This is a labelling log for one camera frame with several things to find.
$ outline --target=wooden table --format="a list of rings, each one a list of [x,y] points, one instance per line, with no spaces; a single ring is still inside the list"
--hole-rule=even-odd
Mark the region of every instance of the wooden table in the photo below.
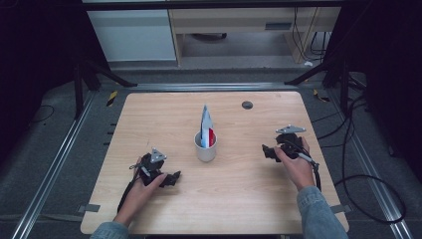
[[[253,103],[251,110],[243,101]],[[217,156],[196,158],[193,137],[204,104],[218,135]],[[127,97],[81,229],[91,234],[111,221],[139,156],[154,146],[167,155],[162,171],[182,171],[175,186],[158,188],[130,226],[133,234],[301,234],[295,186],[284,167],[264,157],[275,130],[303,126],[311,155],[320,163],[322,192],[338,205],[316,135],[296,92],[151,93]],[[348,230],[343,213],[336,214]]]

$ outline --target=denim sleeve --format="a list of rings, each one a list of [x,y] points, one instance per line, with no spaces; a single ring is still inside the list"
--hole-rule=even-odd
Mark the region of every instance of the denim sleeve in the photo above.
[[[298,206],[305,238],[348,238],[317,187],[303,188],[298,194]]]
[[[128,229],[117,222],[104,222],[91,236],[91,239],[127,239]]]

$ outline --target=light blue jacket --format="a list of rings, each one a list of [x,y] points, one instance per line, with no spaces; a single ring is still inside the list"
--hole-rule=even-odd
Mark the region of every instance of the light blue jacket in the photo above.
[[[303,188],[298,194],[297,201],[306,239],[348,238],[319,189],[314,186]],[[127,237],[127,228],[117,222],[101,224],[91,236],[92,239],[126,239]]]

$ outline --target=paper cup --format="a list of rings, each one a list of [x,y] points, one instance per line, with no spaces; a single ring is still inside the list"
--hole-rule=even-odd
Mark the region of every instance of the paper cup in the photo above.
[[[208,162],[214,159],[217,154],[217,135],[214,133],[214,144],[210,147],[201,146],[201,132],[197,132],[194,137],[196,156],[199,160]]]

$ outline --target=gray floor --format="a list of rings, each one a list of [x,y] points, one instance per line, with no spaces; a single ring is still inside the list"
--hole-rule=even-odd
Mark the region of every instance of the gray floor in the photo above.
[[[236,39],[236,37],[239,41],[240,39],[243,39],[243,41],[247,39],[245,34],[237,36],[230,34],[227,39]],[[313,127],[316,136],[331,132],[341,124],[341,114],[338,113],[335,104],[338,89],[327,90],[321,86],[323,73],[310,78],[308,82],[302,83],[298,87],[287,88],[283,86],[283,82],[294,79],[306,71],[308,67],[295,65],[292,60],[288,60],[286,45],[283,45],[283,41],[281,40],[282,46],[278,45],[279,41],[274,44],[274,39],[280,40],[281,38],[277,38],[277,36],[256,36],[254,39],[254,41],[260,40],[258,43],[250,43],[251,45],[265,45],[266,43],[270,45],[272,42],[274,49],[280,48],[280,54],[274,54],[264,47],[261,54],[257,53],[257,49],[248,53],[247,49],[250,48],[242,47],[242,49],[231,52],[232,57],[224,57],[224,53],[227,53],[227,50],[224,50],[227,49],[225,41],[218,41],[219,44],[213,41],[212,52],[215,54],[213,57],[206,59],[204,54],[208,54],[210,48],[206,44],[201,44],[204,41],[203,39],[198,40],[192,37],[186,42],[191,44],[192,48],[185,48],[186,54],[183,59],[185,65],[181,68],[148,68],[142,69],[142,71],[115,72],[129,81],[150,84],[148,91],[159,91],[155,84],[160,84],[162,87],[171,87],[172,84],[192,83],[198,84],[198,86],[215,83],[267,83],[268,85],[265,86],[274,86],[273,91],[297,91],[301,93],[310,119],[314,121]],[[274,67],[272,65],[274,59],[285,63],[276,64],[277,67]],[[313,94],[313,89],[318,90],[320,97],[329,97],[331,101],[323,102],[317,99]],[[118,91],[118,94],[112,107],[107,107],[106,102],[112,91]],[[63,166],[60,168],[59,176],[40,211],[41,215],[82,216],[81,213],[77,212],[77,209],[79,205],[88,203],[90,200],[106,155],[107,143],[111,140],[111,135],[108,132],[113,131],[114,126],[112,124],[117,123],[125,96],[131,92],[145,92],[145,90],[124,89],[114,82],[102,78],[102,87],[98,92],[88,93],[85,91],[85,98],[94,94],[92,107],[75,142],[72,144],[69,154],[67,154]],[[350,90],[350,92],[354,99],[361,94],[354,90]],[[44,96],[42,105],[51,107],[40,108],[34,121],[41,121],[33,122],[28,127],[26,134],[22,136],[10,155],[11,163],[7,170],[4,170],[6,173],[3,173],[0,177],[0,238],[12,236],[19,219],[29,207],[50,165],[60,151],[68,130],[74,123],[75,96],[73,84],[65,84],[49,91]],[[391,183],[406,203],[405,225],[410,230],[410,234],[413,235],[413,238],[422,238],[421,184],[402,158],[391,157],[388,154],[388,144],[379,133],[377,123],[374,122],[371,113],[365,110],[365,106],[355,110],[353,122],[354,138],[357,138],[364,145],[364,151],[368,154],[380,177]],[[341,179],[341,147],[330,146],[341,144],[344,133],[345,127],[340,132],[319,141],[334,182]],[[346,145],[346,175],[365,172],[360,158],[360,152],[355,149],[351,140]],[[373,192],[374,187],[371,183],[365,179],[359,179],[350,181],[347,185],[351,197],[359,205],[371,214],[384,218],[382,206],[380,206],[380,201]],[[342,186],[340,185],[336,189],[340,201],[343,204],[350,204]],[[350,226],[348,231],[350,238],[407,238],[395,235],[392,230],[393,226],[375,222],[352,205],[351,207],[353,211],[346,214]],[[80,222],[51,220],[41,217],[29,233],[29,238],[88,237],[88,235],[81,233]]]

